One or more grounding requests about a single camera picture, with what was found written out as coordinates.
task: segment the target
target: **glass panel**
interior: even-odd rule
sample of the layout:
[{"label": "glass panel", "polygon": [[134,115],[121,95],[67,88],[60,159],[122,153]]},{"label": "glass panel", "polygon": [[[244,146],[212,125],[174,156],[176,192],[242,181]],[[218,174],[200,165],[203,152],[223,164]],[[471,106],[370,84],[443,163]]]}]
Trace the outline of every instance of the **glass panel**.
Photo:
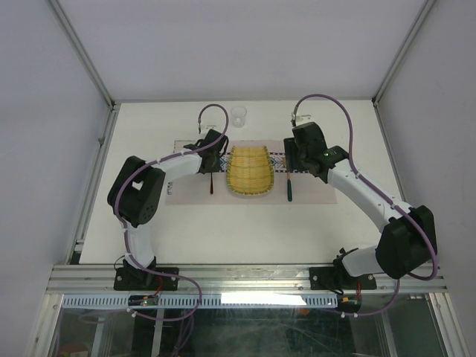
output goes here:
[{"label": "glass panel", "polygon": [[[362,311],[388,295],[365,295]],[[186,310],[142,309],[177,318]],[[180,322],[126,311],[63,309],[50,356],[444,356],[425,299],[401,296],[387,314],[341,318],[319,309],[199,309]],[[183,344],[180,351],[177,347]]]}]

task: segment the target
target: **yellow basket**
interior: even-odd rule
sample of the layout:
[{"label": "yellow basket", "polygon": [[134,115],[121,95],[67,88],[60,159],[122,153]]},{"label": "yellow basket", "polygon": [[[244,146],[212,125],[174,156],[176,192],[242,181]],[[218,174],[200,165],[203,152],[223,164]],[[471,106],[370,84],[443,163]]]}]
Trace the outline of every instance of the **yellow basket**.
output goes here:
[{"label": "yellow basket", "polygon": [[228,188],[237,195],[257,196],[274,185],[274,169],[267,147],[233,147],[226,171]]}]

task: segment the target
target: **black mounting plate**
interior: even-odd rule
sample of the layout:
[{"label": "black mounting plate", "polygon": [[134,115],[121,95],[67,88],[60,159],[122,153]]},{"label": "black mounting plate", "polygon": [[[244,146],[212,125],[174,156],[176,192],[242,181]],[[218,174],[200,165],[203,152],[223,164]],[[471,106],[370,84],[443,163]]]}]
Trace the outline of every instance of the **black mounting plate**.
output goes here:
[{"label": "black mounting plate", "polygon": [[[179,268],[154,268],[155,271],[160,273],[178,274]],[[179,279],[172,280],[169,277],[161,277],[164,285],[162,286],[163,292],[176,292],[179,286]],[[158,279],[154,279],[151,284],[145,286],[140,284],[138,280],[131,277],[129,274],[124,274],[124,268],[118,268],[114,279],[114,290],[116,292],[151,292],[157,290],[161,285]]]},{"label": "black mounting plate", "polygon": [[[311,282],[311,290],[328,290],[322,286],[319,281],[323,276],[329,276],[335,268],[333,266],[323,266],[309,268],[309,281]],[[357,290],[358,282],[360,282],[361,290],[377,290],[377,282],[372,274],[364,274],[360,277],[347,279],[342,283],[342,290]]]}]

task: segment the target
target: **beige placemat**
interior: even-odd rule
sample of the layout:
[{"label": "beige placemat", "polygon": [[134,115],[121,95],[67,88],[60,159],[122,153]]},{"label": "beige placemat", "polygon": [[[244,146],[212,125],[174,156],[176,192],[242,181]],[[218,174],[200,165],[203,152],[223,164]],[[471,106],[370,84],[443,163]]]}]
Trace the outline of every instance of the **beige placemat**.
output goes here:
[{"label": "beige placemat", "polygon": [[[192,141],[175,141],[174,152]],[[266,146],[274,167],[274,187],[261,196],[238,196],[226,183],[226,168],[231,148]],[[213,174],[213,195],[210,195],[210,174],[185,176],[170,182],[167,187],[166,205],[299,205],[337,203],[335,190],[319,178],[308,173],[292,173],[292,202],[288,202],[287,175],[283,166],[282,141],[230,141],[228,152],[222,157],[221,170]]]}]

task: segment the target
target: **white table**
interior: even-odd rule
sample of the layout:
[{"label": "white table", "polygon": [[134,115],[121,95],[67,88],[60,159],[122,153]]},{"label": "white table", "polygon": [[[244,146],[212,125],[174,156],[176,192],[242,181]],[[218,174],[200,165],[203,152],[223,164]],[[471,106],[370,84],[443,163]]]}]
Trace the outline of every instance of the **white table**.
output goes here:
[{"label": "white table", "polygon": [[[292,137],[295,101],[219,102],[248,110],[246,125],[231,127],[231,140]],[[87,230],[80,263],[113,263],[125,253],[120,225],[106,196],[127,157],[146,161],[173,150],[175,140],[198,139],[196,119],[208,102],[129,103],[120,108],[106,165]],[[398,188],[379,124],[369,100],[345,100],[354,124],[357,165],[388,191]],[[327,145],[348,148],[344,114],[329,101],[308,100],[300,107],[322,128]],[[205,123],[224,126],[220,109],[208,109]],[[373,223],[343,194],[333,205],[167,205],[152,220],[158,263],[329,263],[342,247],[365,248],[379,241]]]}]

